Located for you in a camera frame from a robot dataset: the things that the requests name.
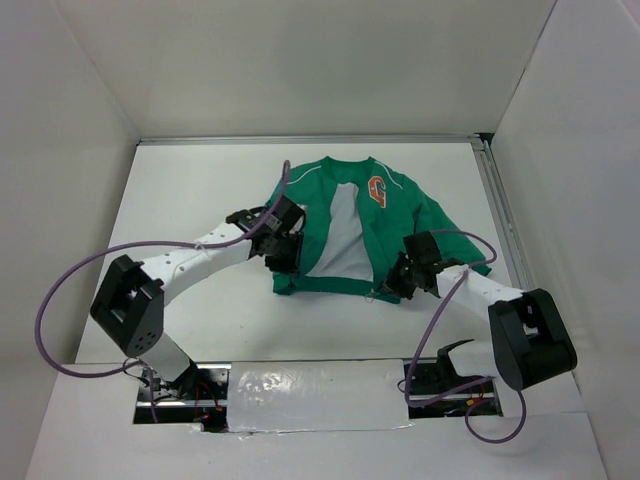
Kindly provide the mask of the green jacket with white lettering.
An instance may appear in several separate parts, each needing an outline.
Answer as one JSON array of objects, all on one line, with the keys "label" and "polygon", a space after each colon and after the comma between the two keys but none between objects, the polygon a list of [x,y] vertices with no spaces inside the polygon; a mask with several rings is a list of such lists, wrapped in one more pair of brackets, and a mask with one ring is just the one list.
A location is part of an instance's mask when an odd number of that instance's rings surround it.
[{"label": "green jacket with white lettering", "polygon": [[382,284],[404,250],[404,238],[423,231],[434,233],[444,258],[471,264],[483,276],[491,271],[436,200],[373,157],[325,157],[299,165],[275,191],[306,212],[299,271],[273,274],[276,295],[346,294],[397,304],[399,298],[382,293]]}]

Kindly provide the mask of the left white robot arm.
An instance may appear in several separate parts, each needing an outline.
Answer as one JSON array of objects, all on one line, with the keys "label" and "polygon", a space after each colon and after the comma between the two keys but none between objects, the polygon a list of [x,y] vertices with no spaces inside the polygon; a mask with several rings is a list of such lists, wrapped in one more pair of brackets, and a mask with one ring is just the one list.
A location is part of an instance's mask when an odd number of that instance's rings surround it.
[{"label": "left white robot arm", "polygon": [[229,215],[191,246],[141,261],[122,255],[110,263],[90,316],[123,354],[148,365],[172,397],[191,397],[206,377],[164,331],[165,308],[213,274],[254,257],[274,273],[297,274],[305,223],[305,209],[282,197],[273,210]]}]

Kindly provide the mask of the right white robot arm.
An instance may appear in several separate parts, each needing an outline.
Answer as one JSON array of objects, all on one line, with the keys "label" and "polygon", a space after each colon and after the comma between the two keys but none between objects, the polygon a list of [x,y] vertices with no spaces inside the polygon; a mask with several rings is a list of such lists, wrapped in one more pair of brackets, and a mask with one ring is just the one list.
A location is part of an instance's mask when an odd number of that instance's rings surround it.
[{"label": "right white robot arm", "polygon": [[481,239],[451,229],[406,236],[404,250],[383,283],[385,293],[401,299],[411,299],[416,290],[422,290],[441,300],[411,359],[405,388],[410,388],[424,347],[451,302],[485,321],[490,340],[464,340],[451,347],[448,360],[436,369],[444,390],[460,391],[471,377],[479,376],[499,378],[510,389],[522,392],[576,369],[578,355],[552,295],[540,288],[508,287],[477,272],[478,267],[497,259],[494,248],[490,258],[470,264],[445,258],[436,237],[460,234]]}]

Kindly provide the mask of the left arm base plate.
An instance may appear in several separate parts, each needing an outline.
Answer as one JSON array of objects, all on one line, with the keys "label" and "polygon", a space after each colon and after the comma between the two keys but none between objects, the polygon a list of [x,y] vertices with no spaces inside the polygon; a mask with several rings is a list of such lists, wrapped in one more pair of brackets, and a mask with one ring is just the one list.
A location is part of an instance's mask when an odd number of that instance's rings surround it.
[{"label": "left arm base plate", "polygon": [[136,425],[193,424],[207,433],[227,433],[230,363],[201,363],[195,384],[185,393],[172,389],[146,368],[124,362],[124,374],[137,385],[133,423]]}]

